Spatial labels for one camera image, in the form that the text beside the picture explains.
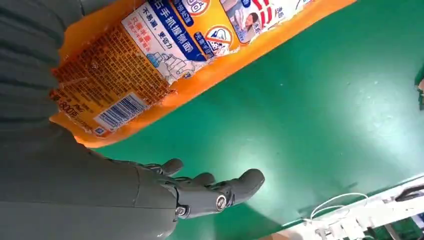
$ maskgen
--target white cable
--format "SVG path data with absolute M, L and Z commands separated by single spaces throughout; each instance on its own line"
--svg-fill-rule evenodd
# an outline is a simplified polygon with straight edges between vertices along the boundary
M 343 198 L 343 197 L 347 197 L 347 196 L 362 196 L 362 197 L 364 197 L 364 198 L 366 198 L 366 199 L 368 199 L 368 196 L 367 195 L 365 195 L 365 194 L 363 194 L 363 193 L 359 193 L 359 192 L 351 192 L 351 193 L 345 193 L 345 194 L 341 194 L 341 195 L 338 195 L 338 196 L 335 196 L 335 197 L 333 197 L 333 198 L 330 198 L 329 200 L 327 200 L 327 201 L 325 201 L 325 202 L 323 202 L 323 203 L 321 203 L 319 206 L 317 206 L 311 213 L 310 213 L 310 219 L 312 220 L 312 218 L 313 218 L 313 216 L 315 216 L 316 215 L 316 211 L 318 210 L 318 209 L 320 209 L 320 208 L 322 208 L 323 206 L 325 206 L 325 205 L 327 205 L 327 204 L 329 204 L 329 203 L 331 203 L 332 201 L 334 201 L 334 200 L 337 200 L 337 199 L 340 199 L 340 198 Z
M 364 239 L 375 239 L 373 236 L 365 235 L 362 238 L 358 238 L 357 240 L 364 240 Z
M 320 210 L 316 211 L 313 215 L 311 215 L 310 219 L 313 219 L 317 214 L 324 212 L 325 210 L 339 209 L 339 208 L 344 208 L 344 207 L 346 207 L 346 205 L 335 205 L 335 206 L 324 207 L 323 209 L 320 209 Z
M 351 192 L 351 193 L 341 194 L 341 195 L 335 196 L 335 197 L 330 198 L 329 200 L 321 203 L 319 206 L 317 206 L 310 213 L 310 217 L 309 218 L 302 218 L 302 220 L 304 220 L 306 222 L 309 222 L 309 223 L 312 223 L 312 222 L 315 222 L 315 221 L 316 222 L 322 222 L 322 220 L 316 220 L 316 219 L 314 219 L 314 217 L 317 214 L 319 214 L 319 213 L 321 213 L 321 212 L 323 212 L 325 210 L 329 210 L 329 209 L 338 209 L 338 210 L 340 210 L 340 209 L 345 208 L 347 206 L 346 205 L 335 205 L 335 206 L 328 206 L 328 207 L 324 207 L 324 208 L 322 208 L 322 207 L 325 206 L 325 205 L 327 205 L 327 204 L 329 204 L 329 203 L 331 203 L 331 202 L 333 202 L 334 200 L 337 200 L 337 199 L 340 199 L 340 198 L 343 198 L 343 197 L 347 197 L 347 196 L 361 196 L 361 197 L 364 197 L 364 198 L 368 199 L 368 196 L 366 194 L 363 194 L 363 193 L 360 193 L 360 192 Z M 343 217 L 337 218 L 334 222 L 332 222 L 332 223 L 330 223 L 328 225 L 335 224 L 335 223 L 339 222 L 340 220 L 345 219 L 348 216 L 349 212 L 350 212 L 350 210 L 348 209 L 347 212 L 346 212 L 346 214 Z

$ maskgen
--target robotic hand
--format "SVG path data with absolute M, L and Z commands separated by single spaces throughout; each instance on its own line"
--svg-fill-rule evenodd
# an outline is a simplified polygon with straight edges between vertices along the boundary
M 225 208 L 243 203 L 249 200 L 265 181 L 264 175 L 258 169 L 249 169 L 239 178 L 219 183 L 215 183 L 215 177 L 208 172 L 194 178 L 172 178 L 183 168 L 183 162 L 178 158 L 173 158 L 163 165 L 126 163 L 148 170 L 159 184 L 175 196 L 175 215 L 181 219 L 220 213 Z

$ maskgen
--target green surface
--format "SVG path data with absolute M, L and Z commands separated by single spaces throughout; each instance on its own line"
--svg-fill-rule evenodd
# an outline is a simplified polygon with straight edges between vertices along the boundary
M 247 204 L 182 220 L 172 240 L 248 240 L 347 192 L 424 172 L 424 1 L 363 0 L 308 28 L 133 137 L 100 149 L 266 182 Z

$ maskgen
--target product label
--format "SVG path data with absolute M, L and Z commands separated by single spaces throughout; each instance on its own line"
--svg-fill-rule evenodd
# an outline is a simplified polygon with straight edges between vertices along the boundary
M 186 21 L 194 22 L 191 17 Z M 169 84 L 191 77 L 199 68 L 195 62 L 206 61 L 168 0 L 144 3 L 122 24 Z
M 263 30 L 291 18 L 307 0 L 220 0 L 241 43 L 248 43 Z
M 200 16 L 208 9 L 211 0 L 181 0 L 191 16 Z
M 121 25 L 110 28 L 77 58 L 53 71 L 60 88 L 50 93 L 51 99 L 86 132 L 98 137 L 115 132 L 171 92 L 140 52 L 153 46 L 147 36 L 140 47 Z

